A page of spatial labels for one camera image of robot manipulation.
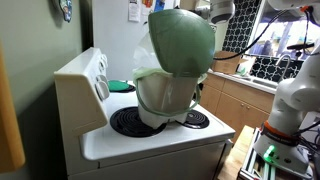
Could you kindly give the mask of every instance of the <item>kitchen cabinet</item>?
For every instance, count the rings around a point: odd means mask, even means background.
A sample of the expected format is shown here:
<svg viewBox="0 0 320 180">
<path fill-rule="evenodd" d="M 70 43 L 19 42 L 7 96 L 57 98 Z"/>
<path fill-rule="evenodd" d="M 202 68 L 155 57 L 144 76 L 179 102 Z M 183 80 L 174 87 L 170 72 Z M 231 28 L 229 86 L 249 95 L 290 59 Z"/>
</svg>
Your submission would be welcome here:
<svg viewBox="0 0 320 180">
<path fill-rule="evenodd" d="M 236 141 L 245 125 L 260 127 L 268 119 L 274 95 L 208 73 L 200 105 L 232 127 Z"/>
</svg>

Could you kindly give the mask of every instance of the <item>white stove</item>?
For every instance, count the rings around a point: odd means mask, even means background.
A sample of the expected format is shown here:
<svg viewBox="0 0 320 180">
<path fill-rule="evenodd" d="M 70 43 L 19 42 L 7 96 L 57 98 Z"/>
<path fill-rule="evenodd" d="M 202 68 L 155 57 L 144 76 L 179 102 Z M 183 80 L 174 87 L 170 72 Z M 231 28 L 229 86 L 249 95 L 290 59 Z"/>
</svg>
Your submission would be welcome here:
<svg viewBox="0 0 320 180">
<path fill-rule="evenodd" d="M 70 180 L 211 179 L 231 149 L 234 130 L 200 105 L 209 125 L 170 122 L 158 134 L 129 137 L 110 117 L 137 107 L 136 92 L 109 93 L 106 57 L 91 48 L 55 72 L 60 122 Z"/>
</svg>

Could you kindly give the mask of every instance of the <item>window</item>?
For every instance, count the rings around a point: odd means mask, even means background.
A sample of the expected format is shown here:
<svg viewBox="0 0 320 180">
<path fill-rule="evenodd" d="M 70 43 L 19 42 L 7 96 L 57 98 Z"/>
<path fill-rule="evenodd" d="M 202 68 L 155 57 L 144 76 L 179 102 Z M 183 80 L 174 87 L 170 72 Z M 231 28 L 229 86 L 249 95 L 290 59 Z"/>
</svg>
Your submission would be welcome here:
<svg viewBox="0 0 320 180">
<path fill-rule="evenodd" d="M 258 16 L 252 31 L 250 41 L 258 37 L 278 11 L 274 10 L 267 0 L 262 0 Z M 287 47 L 295 44 L 303 44 L 306 32 L 307 20 L 305 14 L 298 9 L 290 10 L 272 23 L 260 40 L 247 52 L 255 55 L 280 57 L 288 54 L 296 59 L 296 50 L 288 50 Z M 307 44 L 314 43 L 316 47 L 320 43 L 320 27 L 309 22 Z M 305 60 L 307 55 L 301 51 L 300 60 Z"/>
</svg>

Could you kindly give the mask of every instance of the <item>green lid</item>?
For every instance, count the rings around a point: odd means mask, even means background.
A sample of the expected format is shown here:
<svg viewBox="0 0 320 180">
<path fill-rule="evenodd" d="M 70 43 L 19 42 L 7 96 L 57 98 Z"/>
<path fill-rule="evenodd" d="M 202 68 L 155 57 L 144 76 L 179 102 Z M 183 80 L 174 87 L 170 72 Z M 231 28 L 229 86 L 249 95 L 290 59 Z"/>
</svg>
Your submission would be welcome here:
<svg viewBox="0 0 320 180">
<path fill-rule="evenodd" d="M 149 15 L 151 40 L 161 67 L 180 77 L 200 77 L 213 62 L 215 34 L 200 16 L 181 9 Z"/>
<path fill-rule="evenodd" d="M 122 81 L 108 81 L 108 88 L 110 92 L 123 91 L 129 88 L 129 84 Z"/>
</svg>

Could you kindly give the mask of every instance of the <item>green wall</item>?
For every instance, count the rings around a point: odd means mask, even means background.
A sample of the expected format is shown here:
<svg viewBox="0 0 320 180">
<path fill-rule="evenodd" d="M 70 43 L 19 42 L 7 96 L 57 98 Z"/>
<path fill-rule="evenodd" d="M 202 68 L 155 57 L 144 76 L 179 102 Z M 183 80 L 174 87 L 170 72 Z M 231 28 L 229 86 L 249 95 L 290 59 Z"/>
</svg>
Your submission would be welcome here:
<svg viewBox="0 0 320 180">
<path fill-rule="evenodd" d="M 66 178 L 53 72 L 91 46 L 91 0 L 72 1 L 70 23 L 53 2 L 0 2 L 0 41 L 27 160 L 1 180 Z"/>
</svg>

